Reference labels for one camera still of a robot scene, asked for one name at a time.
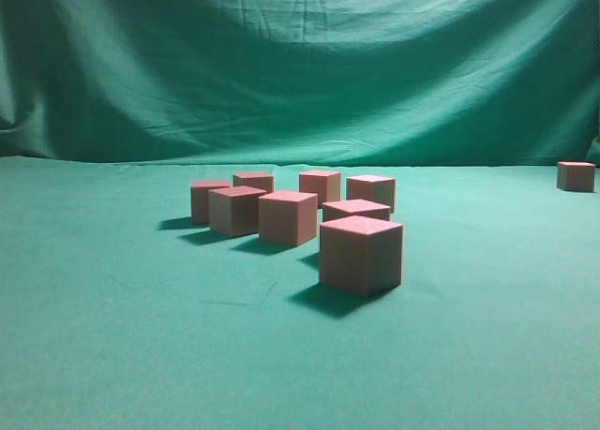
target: pink cube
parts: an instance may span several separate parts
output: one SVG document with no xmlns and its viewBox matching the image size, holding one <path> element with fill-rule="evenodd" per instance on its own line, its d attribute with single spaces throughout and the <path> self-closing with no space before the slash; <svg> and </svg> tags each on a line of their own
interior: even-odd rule
<svg viewBox="0 0 600 430">
<path fill-rule="evenodd" d="M 191 201 L 191 222 L 208 223 L 208 191 L 231 186 L 226 180 L 197 180 L 191 183 L 189 196 Z"/>
<path fill-rule="evenodd" d="M 381 175 L 355 175 L 346 180 L 346 199 L 364 199 L 396 206 L 396 179 Z"/>
<path fill-rule="evenodd" d="M 232 186 L 208 192 L 210 229 L 227 236 L 241 236 L 259 230 L 259 197 L 264 190 Z"/>
<path fill-rule="evenodd" d="M 364 199 L 339 200 L 322 205 L 323 222 L 348 216 L 366 216 L 389 221 L 390 214 L 391 208 L 388 205 Z"/>
<path fill-rule="evenodd" d="M 276 191 L 259 199 L 259 238 L 280 245 L 302 245 L 317 236 L 317 195 Z"/>
<path fill-rule="evenodd" d="M 402 283 L 404 225 L 364 216 L 321 224 L 319 282 L 372 296 Z"/>
<path fill-rule="evenodd" d="M 233 175 L 233 186 L 252 186 L 272 193 L 274 184 L 275 178 L 268 172 L 237 172 Z"/>
<path fill-rule="evenodd" d="M 596 165 L 592 163 L 560 161 L 556 186 L 565 191 L 593 193 Z"/>
<path fill-rule="evenodd" d="M 318 196 L 318 206 L 323 202 L 341 198 L 341 172 L 312 170 L 300 173 L 300 186 L 304 193 L 315 193 Z"/>
</svg>

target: wooden block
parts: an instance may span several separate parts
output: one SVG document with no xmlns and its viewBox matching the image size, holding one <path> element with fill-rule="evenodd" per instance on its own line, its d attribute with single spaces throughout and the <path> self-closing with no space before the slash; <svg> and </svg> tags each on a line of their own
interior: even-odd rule
<svg viewBox="0 0 600 430">
<path fill-rule="evenodd" d="M 389 221 L 390 214 L 391 208 L 389 205 L 364 199 L 338 200 L 325 202 L 322 205 L 323 222 L 348 216 L 366 216 Z"/>
<path fill-rule="evenodd" d="M 402 283 L 404 225 L 364 216 L 321 224 L 319 282 L 371 296 Z"/>
<path fill-rule="evenodd" d="M 299 190 L 303 193 L 315 193 L 318 206 L 323 202 L 341 199 L 341 172 L 312 170 L 300 173 Z"/>
<path fill-rule="evenodd" d="M 556 186 L 565 191 L 593 193 L 596 165 L 593 163 L 560 161 Z"/>
<path fill-rule="evenodd" d="M 317 236 L 317 195 L 275 191 L 259 199 L 259 238 L 267 243 L 302 245 Z"/>
<path fill-rule="evenodd" d="M 355 175 L 346 180 L 346 199 L 364 199 L 396 206 L 396 179 L 381 175 Z"/>
<path fill-rule="evenodd" d="M 241 236 L 259 230 L 259 197 L 264 190 L 232 186 L 208 192 L 210 229 L 227 236 Z"/>
<path fill-rule="evenodd" d="M 191 222 L 194 224 L 207 224 L 208 191 L 229 186 L 231 184 L 227 180 L 196 180 L 192 182 L 189 187 Z"/>
<path fill-rule="evenodd" d="M 233 186 L 252 186 L 272 193 L 275 186 L 273 174 L 268 172 L 237 172 L 233 175 Z"/>
</svg>

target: cube side face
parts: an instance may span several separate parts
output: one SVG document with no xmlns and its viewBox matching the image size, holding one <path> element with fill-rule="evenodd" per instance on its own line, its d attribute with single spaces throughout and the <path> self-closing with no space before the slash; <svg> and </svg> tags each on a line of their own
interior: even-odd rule
<svg viewBox="0 0 600 430">
<path fill-rule="evenodd" d="M 319 283 L 368 295 L 365 235 L 321 226 Z"/>
<path fill-rule="evenodd" d="M 404 226 L 375 233 L 367 244 L 367 295 L 402 283 Z"/>
<path fill-rule="evenodd" d="M 264 175 L 261 177 L 240 177 L 234 175 L 233 186 L 242 185 L 263 189 L 268 194 L 272 193 L 275 188 L 275 178 L 272 175 Z"/>
<path fill-rule="evenodd" d="M 259 231 L 260 194 L 232 198 L 232 236 L 250 235 Z"/>
<path fill-rule="evenodd" d="M 594 191 L 594 165 L 566 165 L 559 163 L 557 187 L 564 191 Z"/>
<path fill-rule="evenodd" d="M 297 209 L 296 202 L 259 199 L 259 238 L 267 243 L 296 245 Z"/>
<path fill-rule="evenodd" d="M 307 198 L 298 204 L 296 216 L 295 245 L 303 245 L 317 236 L 319 214 L 317 196 Z"/>
<path fill-rule="evenodd" d="M 389 221 L 391 217 L 391 208 L 365 210 L 364 212 L 356 213 L 356 215 L 372 217 L 373 219 L 381 219 L 382 221 Z"/>
<path fill-rule="evenodd" d="M 396 179 L 381 180 L 373 184 L 372 200 L 391 208 L 391 213 L 396 208 Z"/>
<path fill-rule="evenodd" d="M 192 185 L 189 187 L 191 222 L 194 224 L 208 224 L 210 215 L 208 192 L 213 189 L 226 188 L 228 186 L 229 182 L 226 181 L 192 182 Z"/>
<path fill-rule="evenodd" d="M 325 199 L 319 203 L 319 206 L 323 205 L 323 202 L 332 202 L 341 199 L 341 172 L 336 172 L 327 177 L 327 193 Z"/>
<path fill-rule="evenodd" d="M 208 189 L 191 188 L 189 190 L 191 204 L 191 222 L 194 224 L 208 223 Z"/>
<path fill-rule="evenodd" d="M 346 199 L 372 200 L 372 183 L 357 179 L 346 179 Z"/>
<path fill-rule="evenodd" d="M 322 206 L 322 222 L 333 221 L 346 216 L 349 216 L 348 212 L 340 210 L 337 207 L 325 204 Z"/>
<path fill-rule="evenodd" d="M 210 229 L 233 236 L 232 199 L 217 192 L 208 193 Z"/>
<path fill-rule="evenodd" d="M 328 177 L 312 174 L 300 174 L 298 180 L 298 191 L 301 193 L 313 193 L 317 195 L 317 206 L 321 207 L 327 202 Z"/>
</svg>

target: wooden cube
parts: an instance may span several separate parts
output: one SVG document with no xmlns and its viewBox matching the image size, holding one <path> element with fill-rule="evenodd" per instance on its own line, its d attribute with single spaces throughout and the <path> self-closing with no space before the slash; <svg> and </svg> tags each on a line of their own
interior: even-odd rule
<svg viewBox="0 0 600 430">
<path fill-rule="evenodd" d="M 192 182 L 189 187 L 191 222 L 194 224 L 207 224 L 208 191 L 229 186 L 231 184 L 227 180 L 197 180 Z"/>
<path fill-rule="evenodd" d="M 233 175 L 233 186 L 252 186 L 272 193 L 275 186 L 273 174 L 268 172 L 237 172 Z"/>
<path fill-rule="evenodd" d="M 396 206 L 396 179 L 381 175 L 355 175 L 346 180 L 346 199 L 364 199 Z"/>
<path fill-rule="evenodd" d="M 302 245 L 317 236 L 317 195 L 275 191 L 259 199 L 259 238 L 267 243 Z"/>
<path fill-rule="evenodd" d="M 364 216 L 321 224 L 319 282 L 371 296 L 402 283 L 404 225 Z"/>
<path fill-rule="evenodd" d="M 592 163 L 560 161 L 556 186 L 565 191 L 593 193 L 596 165 Z"/>
<path fill-rule="evenodd" d="M 322 205 L 323 222 L 348 216 L 366 216 L 389 221 L 390 214 L 391 208 L 389 205 L 364 199 L 338 200 L 325 202 Z"/>
<path fill-rule="evenodd" d="M 251 186 L 211 189 L 208 192 L 210 229 L 227 236 L 259 230 L 259 197 L 264 190 Z"/>
<path fill-rule="evenodd" d="M 304 193 L 315 193 L 318 206 L 324 202 L 341 199 L 341 172 L 312 170 L 300 173 L 299 190 Z"/>
</svg>

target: block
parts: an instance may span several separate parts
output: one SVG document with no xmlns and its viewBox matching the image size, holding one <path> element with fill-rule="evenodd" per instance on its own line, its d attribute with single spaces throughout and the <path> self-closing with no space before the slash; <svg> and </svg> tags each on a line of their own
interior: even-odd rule
<svg viewBox="0 0 600 430">
<path fill-rule="evenodd" d="M 312 170 L 300 173 L 299 190 L 303 193 L 315 193 L 318 207 L 324 202 L 341 199 L 341 172 Z"/>
<path fill-rule="evenodd" d="M 208 191 L 227 188 L 231 184 L 227 180 L 196 180 L 189 187 L 191 202 L 191 222 L 208 224 Z"/>
<path fill-rule="evenodd" d="M 402 283 L 404 225 L 364 216 L 321 224 L 319 282 L 360 296 Z"/>
<path fill-rule="evenodd" d="M 346 179 L 346 199 L 364 199 L 396 207 L 396 179 L 381 175 L 355 175 Z"/>
<path fill-rule="evenodd" d="M 233 186 L 242 185 L 272 193 L 275 187 L 275 177 L 268 172 L 237 172 L 233 175 Z"/>
<path fill-rule="evenodd" d="M 275 191 L 259 199 L 259 239 L 302 245 L 317 236 L 317 195 Z"/>
<path fill-rule="evenodd" d="M 364 199 L 338 200 L 322 205 L 322 220 L 332 221 L 348 216 L 366 216 L 374 219 L 390 220 L 391 207 Z"/>
<path fill-rule="evenodd" d="M 210 229 L 227 236 L 259 230 L 259 197 L 265 191 L 251 186 L 232 186 L 208 192 Z"/>
<path fill-rule="evenodd" d="M 593 193 L 595 174 L 596 165 L 593 163 L 560 161 L 556 186 L 565 191 Z"/>
</svg>

